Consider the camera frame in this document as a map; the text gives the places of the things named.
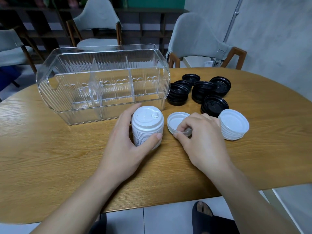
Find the oval tabletop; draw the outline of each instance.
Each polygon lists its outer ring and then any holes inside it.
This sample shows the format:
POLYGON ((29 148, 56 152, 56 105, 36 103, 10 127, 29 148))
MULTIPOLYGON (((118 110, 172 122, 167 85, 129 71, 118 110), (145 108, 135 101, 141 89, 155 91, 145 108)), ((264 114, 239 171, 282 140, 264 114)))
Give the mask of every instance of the oval tabletop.
MULTIPOLYGON (((240 70, 180 68, 170 73, 171 82, 186 73, 232 82, 224 99, 246 116, 250 129, 226 144, 233 163, 257 189, 312 182, 310 101, 240 70)), ((200 105, 191 96, 180 107, 166 102, 162 144, 114 193, 106 211, 220 195, 168 131, 167 117, 177 111, 200 113, 200 105)), ((0 222, 38 222, 56 209, 94 172, 115 122, 68 126, 44 104, 36 85, 0 103, 0 222)))

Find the acrylic organizer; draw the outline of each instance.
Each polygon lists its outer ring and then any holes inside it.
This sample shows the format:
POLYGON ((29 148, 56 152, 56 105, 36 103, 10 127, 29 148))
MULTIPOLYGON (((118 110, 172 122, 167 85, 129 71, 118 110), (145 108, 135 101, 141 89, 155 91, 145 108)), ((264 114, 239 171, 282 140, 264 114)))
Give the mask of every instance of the acrylic organizer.
POLYGON ((154 44, 58 48, 36 81, 68 125, 117 118, 137 102, 162 111, 170 90, 168 63, 154 44))

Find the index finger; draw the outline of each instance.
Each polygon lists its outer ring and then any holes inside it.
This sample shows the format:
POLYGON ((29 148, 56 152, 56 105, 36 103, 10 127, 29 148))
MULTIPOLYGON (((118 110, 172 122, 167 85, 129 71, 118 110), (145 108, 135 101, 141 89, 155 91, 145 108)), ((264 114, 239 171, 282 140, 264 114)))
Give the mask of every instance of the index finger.
POLYGON ((191 117, 188 116, 183 119, 183 121, 178 125, 177 131, 185 131, 186 128, 191 127, 194 129, 196 127, 196 124, 200 121, 201 119, 197 117, 191 117))
POLYGON ((131 122, 131 116, 135 113, 135 111, 142 105, 142 103, 134 104, 128 109, 124 110, 122 114, 120 114, 118 121, 116 122, 116 126, 129 126, 131 122))

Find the forearm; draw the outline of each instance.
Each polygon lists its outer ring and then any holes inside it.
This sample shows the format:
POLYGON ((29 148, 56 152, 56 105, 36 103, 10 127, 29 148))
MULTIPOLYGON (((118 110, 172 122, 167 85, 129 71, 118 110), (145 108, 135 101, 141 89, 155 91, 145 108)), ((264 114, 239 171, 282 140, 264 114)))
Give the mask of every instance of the forearm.
POLYGON ((110 174, 95 173, 60 207, 47 217, 32 234, 85 234, 119 182, 110 174))
POLYGON ((233 164, 208 177, 226 200, 241 234, 298 233, 233 164))

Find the person's left arm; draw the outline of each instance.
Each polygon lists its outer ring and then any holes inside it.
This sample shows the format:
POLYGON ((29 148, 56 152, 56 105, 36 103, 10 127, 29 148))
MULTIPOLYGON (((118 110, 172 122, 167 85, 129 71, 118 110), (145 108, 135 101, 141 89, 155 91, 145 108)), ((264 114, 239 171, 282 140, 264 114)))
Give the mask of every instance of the person's left arm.
POLYGON ((131 116, 139 107, 140 104, 135 104, 119 116, 95 173, 32 234, 85 234, 89 231, 112 192, 136 171, 162 138, 162 134, 155 133, 138 147, 130 141, 131 116))

